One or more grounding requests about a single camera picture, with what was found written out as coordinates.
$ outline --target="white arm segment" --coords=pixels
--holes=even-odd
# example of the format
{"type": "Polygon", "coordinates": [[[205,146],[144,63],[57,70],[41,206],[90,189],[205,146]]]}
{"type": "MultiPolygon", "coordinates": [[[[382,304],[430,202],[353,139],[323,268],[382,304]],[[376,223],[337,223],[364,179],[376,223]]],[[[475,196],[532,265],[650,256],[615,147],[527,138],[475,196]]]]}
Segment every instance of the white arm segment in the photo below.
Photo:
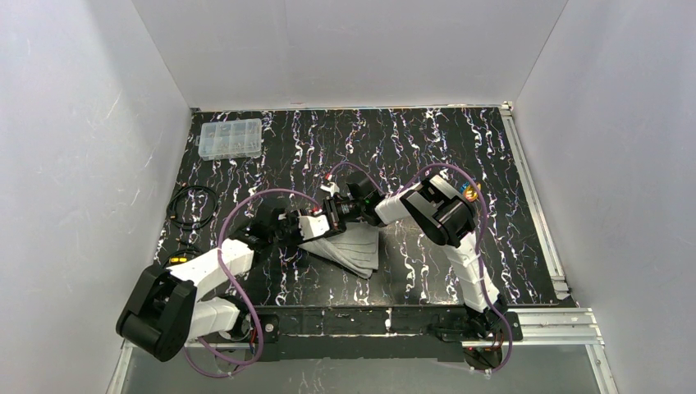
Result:
{"type": "MultiPolygon", "coordinates": [[[[222,261],[232,275],[239,275],[251,269],[254,252],[242,241],[224,240],[222,243],[222,261]]],[[[197,287],[196,301],[212,289],[227,281],[227,275],[218,264],[218,249],[212,249],[188,263],[169,268],[172,275],[182,281],[193,281],[197,287]]]]}
{"type": "Polygon", "coordinates": [[[210,301],[197,302],[191,316],[188,340],[211,332],[230,331],[235,327],[237,317],[239,310],[230,301],[215,297],[210,301]]]}
{"type": "MultiPolygon", "coordinates": [[[[464,296],[464,303],[471,309],[483,312],[488,305],[481,291],[479,258],[476,253],[474,253],[475,244],[476,236],[471,232],[461,240],[459,248],[449,245],[445,245],[442,248],[444,248],[445,254],[450,260],[456,276],[459,278],[461,292],[464,296]]],[[[491,282],[491,277],[488,276],[488,270],[485,269],[485,267],[483,280],[486,284],[488,299],[490,299],[491,302],[496,302],[499,291],[497,287],[493,285],[493,282],[491,282]]]]}
{"type": "Polygon", "coordinates": [[[409,211],[406,210],[406,207],[401,203],[401,196],[403,196],[407,191],[414,189],[415,187],[419,186],[420,184],[417,183],[413,186],[411,186],[409,189],[402,191],[398,195],[393,195],[392,197],[389,197],[388,199],[383,199],[381,203],[377,205],[377,207],[374,209],[374,212],[377,213],[380,219],[382,219],[382,222],[384,224],[392,224],[396,222],[397,220],[401,219],[406,219],[411,216],[409,211]]]}
{"type": "Polygon", "coordinates": [[[321,185],[319,189],[326,191],[328,195],[335,195],[341,191],[336,185],[336,182],[328,182],[327,185],[321,185]]]}
{"type": "Polygon", "coordinates": [[[326,215],[319,216],[300,216],[300,234],[302,239],[311,240],[318,236],[322,236],[329,230],[328,219],[326,215]]]}

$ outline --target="black cable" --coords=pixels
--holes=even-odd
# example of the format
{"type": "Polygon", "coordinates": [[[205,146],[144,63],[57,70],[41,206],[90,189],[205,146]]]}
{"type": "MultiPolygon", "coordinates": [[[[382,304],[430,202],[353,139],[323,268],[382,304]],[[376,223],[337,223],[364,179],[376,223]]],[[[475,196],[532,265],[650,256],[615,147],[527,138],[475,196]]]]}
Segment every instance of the black cable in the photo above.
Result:
{"type": "Polygon", "coordinates": [[[483,354],[481,354],[481,352],[476,351],[476,353],[478,354],[478,357],[475,358],[476,361],[478,361],[481,364],[485,364],[489,368],[496,368],[488,360],[486,360],[486,357],[483,354]]]}
{"type": "MultiPolygon", "coordinates": [[[[235,350],[236,350],[236,349],[221,349],[221,350],[219,350],[219,351],[220,351],[220,352],[229,351],[230,354],[232,354],[232,353],[235,352],[235,350]]],[[[241,365],[237,365],[231,372],[235,372],[240,366],[241,366],[241,365]]]]}
{"type": "Polygon", "coordinates": [[[237,343],[237,342],[241,342],[241,341],[246,341],[247,339],[249,339],[249,334],[251,334],[251,330],[248,330],[248,331],[246,332],[246,334],[245,334],[243,337],[241,337],[241,338],[232,338],[232,339],[230,339],[230,342],[235,342],[235,343],[237,343]]]}
{"type": "Polygon", "coordinates": [[[174,223],[174,226],[179,227],[183,231],[193,231],[206,227],[208,223],[210,223],[210,221],[213,220],[213,218],[215,217],[215,213],[218,211],[219,206],[220,201],[218,193],[216,193],[215,190],[207,186],[191,185],[182,187],[179,191],[177,191],[174,194],[172,199],[169,200],[169,204],[167,204],[167,216],[169,217],[169,220],[172,223],[174,223]],[[203,192],[207,194],[208,198],[213,200],[213,211],[210,214],[208,214],[208,216],[206,216],[205,218],[201,218],[199,221],[185,222],[184,220],[179,219],[177,217],[176,208],[179,204],[179,201],[183,197],[186,197],[190,191],[203,192]]]}

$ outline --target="black marble table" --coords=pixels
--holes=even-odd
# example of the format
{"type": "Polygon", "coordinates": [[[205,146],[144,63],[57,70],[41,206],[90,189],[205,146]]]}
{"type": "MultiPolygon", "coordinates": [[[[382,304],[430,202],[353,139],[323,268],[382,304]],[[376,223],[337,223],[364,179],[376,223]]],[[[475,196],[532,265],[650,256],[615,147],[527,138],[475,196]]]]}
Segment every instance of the black marble table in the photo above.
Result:
{"type": "MultiPolygon", "coordinates": [[[[491,212],[482,252],[493,282],[511,304],[557,302],[532,215],[524,197],[501,115],[497,108],[408,108],[269,112],[198,112],[188,137],[175,191],[183,185],[215,189],[221,205],[211,225],[181,231],[164,223],[156,262],[179,247],[177,237],[202,250],[216,245],[224,217],[260,191],[282,187],[317,196],[323,177],[348,160],[366,169],[385,191],[397,190],[419,168],[452,163],[482,185],[491,212]],[[263,155],[202,161],[196,142],[209,121],[260,118],[263,155]]],[[[337,172],[337,184],[351,171],[337,172]]],[[[459,189],[464,180],[440,174],[459,189]]],[[[290,199],[293,207],[309,202],[290,199]]],[[[250,217],[258,201],[240,216],[250,217]]],[[[181,204],[184,218],[211,209],[204,197],[181,204]]],[[[240,283],[256,305],[393,306],[460,305],[462,296],[445,255],[413,221],[380,230],[379,270],[364,280],[298,248],[271,248],[257,256],[240,283]]]]}

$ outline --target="metal frame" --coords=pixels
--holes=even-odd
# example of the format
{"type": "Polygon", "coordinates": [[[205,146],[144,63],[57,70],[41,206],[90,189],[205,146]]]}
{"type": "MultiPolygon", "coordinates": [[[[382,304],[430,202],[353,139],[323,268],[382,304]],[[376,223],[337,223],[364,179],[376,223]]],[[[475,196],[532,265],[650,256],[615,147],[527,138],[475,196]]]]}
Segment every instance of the metal frame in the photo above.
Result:
{"type": "Polygon", "coordinates": [[[552,279],[553,277],[563,277],[564,282],[566,275],[563,271],[563,267],[561,266],[561,260],[558,258],[556,246],[551,238],[551,232],[548,230],[546,217],[543,214],[542,206],[539,203],[539,196],[537,195],[536,188],[534,188],[531,172],[527,166],[527,159],[524,157],[520,137],[517,135],[515,121],[512,118],[512,107],[510,107],[508,103],[503,103],[500,112],[502,116],[502,123],[505,126],[507,140],[512,149],[512,157],[515,160],[517,172],[520,174],[524,195],[527,198],[529,210],[532,211],[532,219],[534,221],[534,226],[537,229],[537,234],[539,234],[539,242],[542,245],[544,260],[546,260],[548,272],[551,274],[552,279]]]}
{"type": "MultiPolygon", "coordinates": [[[[604,338],[590,308],[512,308],[520,316],[524,339],[515,346],[585,345],[588,360],[602,394],[616,394],[616,384],[604,354],[604,338]]],[[[488,346],[490,341],[463,341],[463,347],[488,346]]],[[[212,343],[218,349],[247,349],[245,343],[212,343]]],[[[107,394],[120,394],[125,386],[128,365],[135,345],[125,341],[107,394]]],[[[203,347],[198,342],[186,347],[203,347]]]]}
{"type": "Polygon", "coordinates": [[[362,109],[418,109],[418,108],[502,108],[505,104],[432,104],[432,105],[387,105],[387,106],[372,106],[372,107],[361,107],[361,106],[347,106],[347,107],[302,107],[298,104],[297,107],[289,108],[244,108],[244,109],[214,109],[214,108],[190,108],[192,113],[197,112],[259,112],[259,111],[333,111],[333,110],[362,110],[362,109]]]}
{"type": "Polygon", "coordinates": [[[614,383],[614,375],[611,374],[607,356],[604,355],[604,346],[601,345],[585,345],[588,351],[589,362],[592,364],[594,378],[597,380],[599,392],[601,394],[618,394],[616,383],[614,383]]]}
{"type": "Polygon", "coordinates": [[[128,373],[128,365],[131,363],[133,348],[135,345],[128,341],[123,341],[121,345],[121,355],[118,357],[116,369],[113,371],[111,382],[107,388],[107,394],[121,394],[123,392],[124,383],[126,383],[126,374],[128,373]]]}

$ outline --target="wire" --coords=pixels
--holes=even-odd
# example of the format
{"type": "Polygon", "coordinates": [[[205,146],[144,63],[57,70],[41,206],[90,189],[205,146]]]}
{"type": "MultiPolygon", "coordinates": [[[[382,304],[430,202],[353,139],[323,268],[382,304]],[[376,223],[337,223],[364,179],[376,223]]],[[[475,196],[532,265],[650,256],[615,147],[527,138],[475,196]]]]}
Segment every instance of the wire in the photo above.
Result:
{"type": "Polygon", "coordinates": [[[384,194],[384,191],[382,191],[382,188],[379,187],[379,184],[374,180],[374,178],[372,178],[372,177],[368,174],[367,171],[365,171],[361,166],[359,166],[359,165],[357,165],[357,164],[353,164],[353,163],[351,163],[351,162],[340,162],[340,163],[337,163],[335,166],[331,167],[331,170],[329,170],[328,175],[333,176],[333,173],[334,173],[334,172],[336,171],[336,169],[339,168],[340,166],[353,167],[353,168],[355,168],[356,170],[358,170],[358,171],[364,173],[364,174],[368,177],[368,179],[372,182],[372,184],[374,185],[374,187],[375,187],[377,190],[379,190],[379,194],[381,194],[381,195],[384,194]]]}
{"type": "MultiPolygon", "coordinates": [[[[236,349],[223,349],[222,351],[229,351],[230,354],[232,354],[236,351],[236,349]]],[[[235,365],[235,368],[232,370],[232,372],[235,372],[239,368],[244,368],[244,367],[241,367],[240,365],[235,365]]]]}
{"type": "Polygon", "coordinates": [[[476,361],[478,361],[481,364],[487,365],[489,368],[493,368],[491,363],[489,363],[488,360],[486,360],[486,357],[483,356],[483,353],[479,351],[477,351],[476,353],[479,355],[479,357],[476,358],[476,361]]]}
{"type": "Polygon", "coordinates": [[[208,378],[229,378],[230,376],[237,375],[239,372],[243,371],[245,367],[240,367],[237,365],[231,372],[228,373],[211,373],[206,371],[205,369],[200,368],[194,361],[191,359],[191,354],[189,353],[188,348],[184,346],[184,357],[186,357],[186,361],[189,362],[189,365],[191,368],[193,368],[197,373],[200,373],[203,376],[206,376],[208,378]]]}
{"type": "Polygon", "coordinates": [[[496,344],[498,343],[498,333],[496,332],[496,336],[493,337],[493,343],[488,349],[494,349],[496,347],[496,344]]]}
{"type": "Polygon", "coordinates": [[[256,330],[251,333],[251,339],[249,339],[249,351],[251,355],[254,355],[254,339],[256,339],[256,330]]]}
{"type": "Polygon", "coordinates": [[[505,333],[501,332],[501,342],[498,344],[498,346],[491,348],[491,350],[498,350],[502,347],[503,342],[505,342],[505,333]]]}
{"type": "Polygon", "coordinates": [[[213,220],[213,218],[215,217],[215,213],[218,211],[219,207],[220,201],[218,193],[216,193],[215,190],[207,186],[191,185],[179,189],[179,191],[177,191],[174,194],[172,199],[169,200],[169,204],[167,204],[167,216],[169,217],[169,220],[174,224],[174,226],[179,227],[183,231],[193,231],[206,227],[208,223],[210,223],[210,221],[213,220]],[[208,198],[211,198],[213,200],[213,211],[211,211],[208,216],[201,218],[200,220],[185,222],[183,219],[177,218],[176,208],[181,198],[186,197],[191,191],[198,191],[207,194],[208,198]]]}
{"type": "MultiPolygon", "coordinates": [[[[220,236],[217,238],[217,263],[220,265],[220,268],[222,271],[227,275],[227,278],[230,280],[230,283],[232,286],[237,290],[237,293],[239,293],[239,296],[241,299],[244,301],[246,304],[247,308],[249,308],[249,313],[251,314],[251,318],[254,321],[254,330],[256,332],[262,332],[261,328],[261,321],[259,320],[259,314],[256,313],[256,308],[254,307],[254,304],[252,304],[251,300],[249,299],[249,296],[246,294],[244,289],[241,287],[239,282],[235,279],[235,276],[232,275],[232,272],[230,272],[230,269],[225,265],[224,261],[222,260],[222,249],[220,249],[221,243],[225,240],[225,234],[227,233],[227,228],[230,225],[230,222],[232,218],[240,211],[242,207],[253,201],[254,199],[257,199],[263,195],[268,195],[271,193],[289,193],[291,195],[298,195],[299,197],[308,199],[309,201],[312,202],[312,204],[319,206],[319,203],[317,202],[316,199],[313,199],[312,197],[306,195],[305,193],[295,191],[295,190],[290,190],[290,189],[268,189],[268,190],[262,190],[258,193],[255,193],[246,199],[244,199],[242,202],[240,202],[234,209],[230,212],[230,214],[227,215],[225,218],[225,222],[222,224],[222,229],[220,230],[220,236]]],[[[203,345],[206,349],[210,350],[214,355],[219,357],[222,360],[225,360],[226,362],[230,364],[237,364],[237,365],[252,365],[256,361],[259,360],[261,357],[261,354],[263,353],[263,335],[258,335],[257,338],[259,339],[259,343],[256,346],[256,351],[254,352],[254,356],[251,358],[251,360],[244,361],[244,360],[234,360],[230,359],[229,357],[223,355],[220,353],[217,349],[213,348],[208,344],[202,337],[198,338],[198,341],[203,345]]]]}
{"type": "Polygon", "coordinates": [[[246,341],[246,338],[249,337],[249,334],[251,334],[252,331],[253,331],[253,328],[250,328],[249,330],[246,331],[246,334],[244,334],[243,337],[241,337],[241,338],[232,338],[232,339],[230,339],[230,341],[232,341],[232,342],[246,341]]]}
{"type": "Polygon", "coordinates": [[[491,309],[491,311],[496,314],[498,318],[503,322],[503,329],[504,332],[507,332],[507,340],[508,340],[508,348],[507,348],[507,353],[505,354],[505,358],[503,361],[494,369],[491,370],[491,372],[497,372],[502,367],[507,364],[508,360],[510,360],[510,356],[512,354],[512,328],[510,327],[510,323],[507,321],[507,318],[505,318],[505,315],[502,314],[498,309],[496,309],[495,305],[491,302],[490,297],[488,297],[488,291],[486,291],[486,281],[483,280],[483,276],[486,272],[486,266],[483,263],[483,257],[481,257],[481,241],[483,240],[483,233],[486,231],[488,228],[488,206],[486,205],[486,199],[483,197],[483,193],[481,193],[481,190],[479,189],[479,186],[476,185],[476,182],[462,170],[461,168],[457,166],[453,166],[448,163],[433,163],[429,164],[423,168],[421,168],[413,178],[411,178],[408,183],[401,189],[399,189],[396,193],[398,194],[399,192],[408,189],[411,187],[411,185],[414,184],[414,182],[422,176],[426,171],[435,168],[435,167],[444,167],[448,168],[454,172],[457,172],[461,174],[464,178],[466,178],[467,181],[469,181],[469,184],[474,188],[474,191],[476,192],[476,195],[478,196],[478,201],[481,203],[481,223],[479,226],[479,231],[478,231],[478,237],[476,237],[476,244],[474,245],[474,252],[478,255],[478,278],[480,279],[481,282],[481,292],[483,293],[483,298],[486,300],[486,305],[488,308],[491,309]]]}

